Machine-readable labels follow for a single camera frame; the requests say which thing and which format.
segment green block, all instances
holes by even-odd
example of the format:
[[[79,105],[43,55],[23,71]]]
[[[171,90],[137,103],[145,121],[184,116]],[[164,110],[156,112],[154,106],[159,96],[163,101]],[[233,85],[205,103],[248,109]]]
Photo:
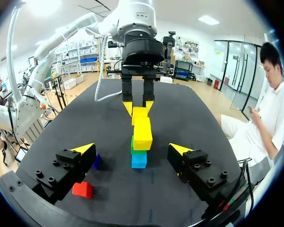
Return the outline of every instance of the green block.
[[[133,136],[132,136],[132,143],[131,143],[131,155],[146,155],[146,150],[134,150],[133,149]]]

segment screw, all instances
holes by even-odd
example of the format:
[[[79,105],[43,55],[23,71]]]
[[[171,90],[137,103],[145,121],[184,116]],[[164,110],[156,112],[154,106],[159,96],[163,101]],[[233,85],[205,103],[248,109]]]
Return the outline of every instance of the screw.
[[[36,171],[36,175],[37,175],[38,178],[43,178],[44,177],[44,175],[43,175],[41,170],[37,170]]]
[[[194,165],[194,169],[195,169],[196,171],[198,171],[198,170],[200,169],[200,167],[201,167],[200,164],[195,164],[195,165]]]
[[[210,166],[211,163],[212,163],[211,160],[207,160],[205,164],[206,164],[206,166]]]
[[[48,183],[49,183],[50,185],[54,185],[54,184],[56,184],[56,179],[51,176],[51,177],[48,178]]]
[[[206,183],[207,183],[207,185],[210,186],[210,187],[213,186],[213,184],[214,184],[214,178],[212,178],[212,177],[209,178]]]
[[[54,165],[54,166],[59,166],[60,163],[59,163],[57,160],[54,160],[54,161],[53,161],[53,165]]]
[[[222,171],[222,172],[221,172],[221,175],[220,175],[220,178],[225,179],[225,178],[227,177],[227,175],[228,175],[228,172],[227,172],[227,171]]]
[[[70,168],[70,165],[67,164],[67,163],[65,163],[65,164],[63,165],[63,168],[64,168],[64,169],[69,169],[69,168]]]

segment stacked blocks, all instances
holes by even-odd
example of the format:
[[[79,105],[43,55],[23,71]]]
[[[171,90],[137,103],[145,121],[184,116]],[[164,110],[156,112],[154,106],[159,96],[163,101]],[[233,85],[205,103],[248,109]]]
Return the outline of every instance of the stacked blocks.
[[[132,168],[145,168],[147,150],[151,149],[151,121],[146,107],[134,107],[132,116],[133,136],[131,143]]]
[[[72,194],[91,199],[93,197],[93,186],[87,182],[75,183]]]

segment ceiling light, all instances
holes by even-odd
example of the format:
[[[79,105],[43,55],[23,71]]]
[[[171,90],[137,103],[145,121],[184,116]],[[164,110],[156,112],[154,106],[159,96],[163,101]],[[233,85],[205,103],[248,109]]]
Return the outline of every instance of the ceiling light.
[[[34,16],[47,17],[57,11],[61,2],[61,0],[29,0],[26,5]]]
[[[12,46],[11,46],[11,50],[12,50],[12,51],[15,51],[15,50],[17,49],[17,47],[18,47],[17,45],[12,45]]]
[[[38,42],[36,43],[36,45],[39,46],[39,45],[43,44],[44,42],[45,42],[45,40],[38,41]]]
[[[219,21],[211,18],[208,15],[204,15],[204,16],[200,17],[199,20],[204,22],[204,23],[206,23],[206,24],[208,24],[208,25],[217,25],[217,24],[220,23]]]

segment black work surface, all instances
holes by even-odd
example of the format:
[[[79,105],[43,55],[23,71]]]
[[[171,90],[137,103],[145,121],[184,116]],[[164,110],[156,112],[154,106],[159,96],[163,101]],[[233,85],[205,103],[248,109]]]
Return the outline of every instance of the black work surface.
[[[115,96],[96,103],[96,83],[86,89],[49,124],[22,160],[19,169],[35,178],[42,162],[55,159],[63,148],[95,143],[107,169],[89,170],[84,181],[93,185],[89,200],[72,195],[56,203],[69,213],[105,223],[156,224],[186,227],[201,220],[207,204],[182,184],[167,160],[169,143],[199,148],[229,172],[240,168],[227,138],[206,105],[190,88],[154,83],[155,102],[149,113],[153,143],[146,169],[131,169],[131,117]],[[121,89],[121,81],[102,80],[99,98]],[[133,81],[134,106],[142,105],[142,81]]]

